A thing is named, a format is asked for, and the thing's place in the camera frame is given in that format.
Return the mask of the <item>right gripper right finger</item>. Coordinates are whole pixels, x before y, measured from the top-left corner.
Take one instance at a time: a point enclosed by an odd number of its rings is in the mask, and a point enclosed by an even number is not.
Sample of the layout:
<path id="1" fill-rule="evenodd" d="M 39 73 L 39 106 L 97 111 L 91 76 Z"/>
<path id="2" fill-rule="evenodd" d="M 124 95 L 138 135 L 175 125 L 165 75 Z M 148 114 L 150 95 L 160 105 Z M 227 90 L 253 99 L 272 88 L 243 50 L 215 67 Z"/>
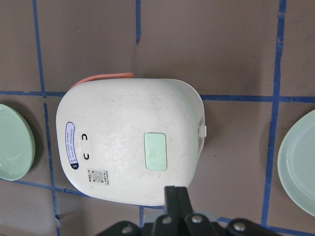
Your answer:
<path id="1" fill-rule="evenodd" d="M 179 216 L 184 219 L 187 215 L 193 213 L 189 194 L 186 187 L 175 187 L 175 190 L 177 194 Z"/>

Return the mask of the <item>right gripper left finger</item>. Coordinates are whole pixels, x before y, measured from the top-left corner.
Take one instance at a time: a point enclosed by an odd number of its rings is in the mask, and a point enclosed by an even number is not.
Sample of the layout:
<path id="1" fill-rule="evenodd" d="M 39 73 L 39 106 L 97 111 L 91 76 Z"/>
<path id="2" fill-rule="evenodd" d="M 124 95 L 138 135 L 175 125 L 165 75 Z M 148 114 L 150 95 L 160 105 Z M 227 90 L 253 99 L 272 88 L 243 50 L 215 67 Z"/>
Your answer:
<path id="1" fill-rule="evenodd" d="M 180 189 L 175 186 L 166 186 L 164 188 L 165 212 L 177 218 L 181 218 L 179 205 Z"/>

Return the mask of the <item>green plate near left arm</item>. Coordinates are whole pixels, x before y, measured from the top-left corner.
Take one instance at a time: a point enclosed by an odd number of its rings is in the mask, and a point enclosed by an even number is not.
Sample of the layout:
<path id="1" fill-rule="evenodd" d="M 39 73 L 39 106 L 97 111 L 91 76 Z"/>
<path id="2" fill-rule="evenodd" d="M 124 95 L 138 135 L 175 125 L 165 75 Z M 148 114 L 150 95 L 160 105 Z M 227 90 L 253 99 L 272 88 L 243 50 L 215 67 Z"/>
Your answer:
<path id="1" fill-rule="evenodd" d="M 13 108 L 0 105 L 0 177 L 18 180 L 31 169 L 35 157 L 32 130 Z"/>

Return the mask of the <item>green plate near right arm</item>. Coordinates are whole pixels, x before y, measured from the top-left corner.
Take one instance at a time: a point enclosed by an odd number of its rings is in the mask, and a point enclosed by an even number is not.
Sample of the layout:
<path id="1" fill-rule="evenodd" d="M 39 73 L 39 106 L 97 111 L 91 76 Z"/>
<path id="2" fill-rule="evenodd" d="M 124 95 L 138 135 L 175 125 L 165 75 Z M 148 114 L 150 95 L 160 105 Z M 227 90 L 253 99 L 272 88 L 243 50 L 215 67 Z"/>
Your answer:
<path id="1" fill-rule="evenodd" d="M 281 184 L 303 211 L 315 215 L 315 112 L 300 118 L 285 135 L 278 152 Z"/>

